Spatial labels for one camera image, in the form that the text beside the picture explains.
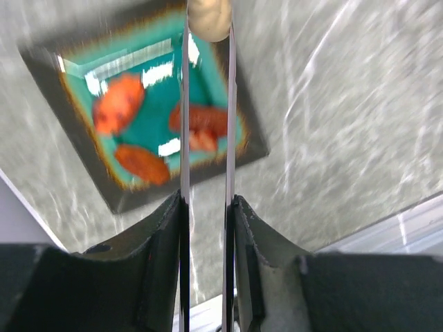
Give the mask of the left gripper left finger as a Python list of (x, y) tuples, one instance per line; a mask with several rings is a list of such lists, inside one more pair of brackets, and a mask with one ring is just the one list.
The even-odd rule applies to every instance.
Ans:
[(83, 253), (1, 245), (2, 331), (171, 331), (180, 194)]

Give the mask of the metal tongs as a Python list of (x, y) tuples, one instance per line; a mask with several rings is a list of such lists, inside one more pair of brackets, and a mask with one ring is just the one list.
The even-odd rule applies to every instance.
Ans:
[[(212, 159), (208, 164), (190, 168), (189, 150), (189, 52), (188, 38), (192, 33), (188, 25), (188, 1), (183, 29), (182, 69), (181, 69), (181, 137), (180, 137), (180, 203), (179, 203), (179, 330), (190, 329), (190, 177), (196, 182), (208, 180), (221, 173), (221, 163)], [(224, 204), (224, 256), (222, 323), (223, 331), (234, 329), (234, 272), (235, 272), (235, 231), (233, 220), (233, 197), (235, 193), (235, 155), (237, 124), (237, 83), (236, 83), (236, 44), (233, 24), (230, 27), (228, 52), (228, 120), (226, 145), (226, 185)]]

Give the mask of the brown sausage piece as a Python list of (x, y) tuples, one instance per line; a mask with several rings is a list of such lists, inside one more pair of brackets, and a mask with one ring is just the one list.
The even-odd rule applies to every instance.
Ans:
[(170, 180), (165, 161), (145, 148), (121, 144), (114, 157), (121, 167), (147, 183), (159, 186)]

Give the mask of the red shrimp piece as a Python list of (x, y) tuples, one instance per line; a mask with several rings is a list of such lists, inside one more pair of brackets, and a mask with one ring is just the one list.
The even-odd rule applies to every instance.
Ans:
[(145, 99), (138, 73), (123, 73), (111, 80), (107, 91), (93, 104), (95, 130), (102, 135), (118, 135), (135, 119)]

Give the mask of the beige round bun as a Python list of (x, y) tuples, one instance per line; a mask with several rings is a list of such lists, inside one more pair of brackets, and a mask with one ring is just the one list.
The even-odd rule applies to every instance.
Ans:
[(191, 32), (207, 42), (220, 42), (229, 36), (232, 24), (230, 0), (189, 0), (188, 25)]

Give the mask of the brown red meat piece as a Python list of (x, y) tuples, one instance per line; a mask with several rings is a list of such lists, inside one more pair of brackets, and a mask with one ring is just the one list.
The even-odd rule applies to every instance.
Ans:
[(189, 145), (193, 151), (216, 152), (218, 139), (227, 136), (227, 110), (191, 104), (189, 107)]

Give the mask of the black teal square plate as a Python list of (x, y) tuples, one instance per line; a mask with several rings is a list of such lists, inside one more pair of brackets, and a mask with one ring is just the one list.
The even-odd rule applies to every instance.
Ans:
[[(146, 1), (19, 45), (42, 95), (114, 214), (139, 208), (179, 187), (180, 117), (177, 133), (170, 131), (168, 122), (180, 101), (185, 13), (185, 1)], [(229, 41), (209, 44), (192, 33), (188, 41), (190, 105), (227, 109)], [(239, 64), (236, 71), (236, 166), (242, 166), (265, 157), (269, 148)], [(124, 132), (100, 135), (94, 130), (93, 104), (122, 73), (141, 75), (145, 99)], [(170, 181), (151, 185), (127, 172), (114, 158), (119, 144), (165, 157)], [(190, 168), (216, 159), (223, 174), (226, 145), (223, 137), (217, 153), (191, 151)]]

